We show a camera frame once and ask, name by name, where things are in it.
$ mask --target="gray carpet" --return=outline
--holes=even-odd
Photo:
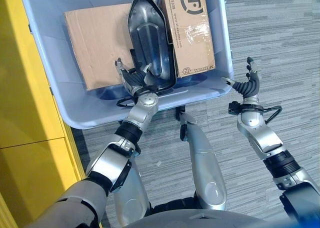
[[[320,0],[226,0],[226,15],[235,78],[246,80],[246,58],[253,57],[262,70],[262,105],[283,108],[269,126],[319,184]],[[281,191],[238,132],[237,118],[228,114],[232,101],[241,101],[235,91],[186,106],[216,151],[228,192],[226,209],[265,220],[285,218]],[[118,125],[73,130],[85,168]],[[179,139],[174,110],[159,112],[139,145],[136,163],[152,205],[194,194],[189,146]],[[119,227],[112,194],[106,213],[104,227]]]

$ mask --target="black connector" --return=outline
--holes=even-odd
[[[270,171],[273,178],[289,175],[290,173],[301,168],[294,157],[287,150],[266,158],[263,163]]]

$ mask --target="black cable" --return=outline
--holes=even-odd
[[[269,122],[271,122],[274,118],[276,118],[277,115],[280,114],[280,112],[282,111],[282,107],[281,105],[276,105],[274,107],[270,107],[267,109],[263,109],[263,113],[267,113],[267,112],[271,112],[271,111],[276,111],[275,113],[273,113],[269,119],[267,119],[265,122],[265,124],[267,125]]]
[[[124,108],[132,108],[132,107],[134,107],[133,105],[122,104],[123,102],[129,101],[129,100],[133,100],[133,98],[132,97],[125,97],[123,99],[120,99],[120,100],[117,101],[116,105],[118,107],[124,107]]]

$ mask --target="robotic hand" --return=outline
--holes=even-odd
[[[267,126],[281,111],[281,106],[263,108],[259,103],[260,76],[254,60],[247,58],[247,82],[222,79],[243,96],[242,104],[229,104],[229,114],[237,115],[237,128],[273,176],[280,200],[289,216],[303,220],[306,215],[320,219],[320,189],[307,171],[298,165],[277,134]],[[266,112],[276,112],[265,120]]]
[[[132,166],[130,158],[141,150],[138,141],[159,109],[158,96],[147,87],[144,78],[150,64],[139,73],[123,69],[115,62],[135,105],[111,136],[105,148],[89,164],[86,178],[72,185],[30,228],[95,228],[105,212],[107,196],[122,187]]]

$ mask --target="sf express logo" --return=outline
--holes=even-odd
[[[191,14],[191,15],[198,15],[204,12],[200,0],[180,0],[183,9]]]

